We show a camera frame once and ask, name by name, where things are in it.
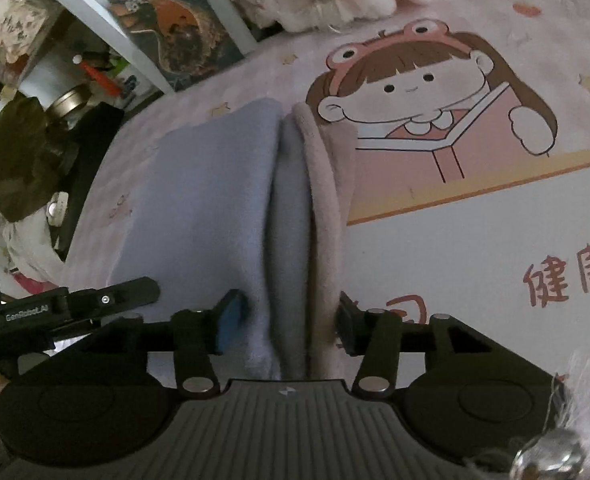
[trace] book cover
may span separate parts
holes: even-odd
[[[108,0],[175,91],[243,59],[209,0]]]

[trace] cartoon girl's face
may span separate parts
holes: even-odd
[[[326,121],[347,118],[356,123],[389,123],[434,114],[482,90],[493,61],[473,50],[465,59],[451,57],[377,82],[365,82],[354,93],[328,96],[319,104]]]

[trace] gray cloth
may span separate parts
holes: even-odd
[[[249,319],[214,360],[220,380],[305,373],[310,186],[301,134],[282,118],[281,104],[263,99],[164,137],[112,274],[157,280],[159,301],[136,311],[146,322],[243,290]],[[168,361],[161,367],[172,376]]]

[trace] table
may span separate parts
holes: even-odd
[[[398,58],[422,71],[391,65],[390,49],[421,34],[431,46]],[[399,112],[423,106],[413,85],[443,80],[441,114]],[[476,91],[453,97],[465,88]],[[307,100],[326,120],[361,121],[344,269],[360,306],[415,322],[453,314],[549,372],[563,374],[580,346],[590,360],[590,0],[435,0],[345,34],[267,40],[121,129],[63,285],[110,283],[163,135],[267,95],[285,110]],[[399,384],[421,367],[405,363]],[[355,367],[344,358],[337,374]]]

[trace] cartoon girl's hand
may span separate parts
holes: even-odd
[[[510,111],[508,117],[515,137],[531,155],[542,155],[551,149],[555,137],[546,120],[535,110],[518,106]]]

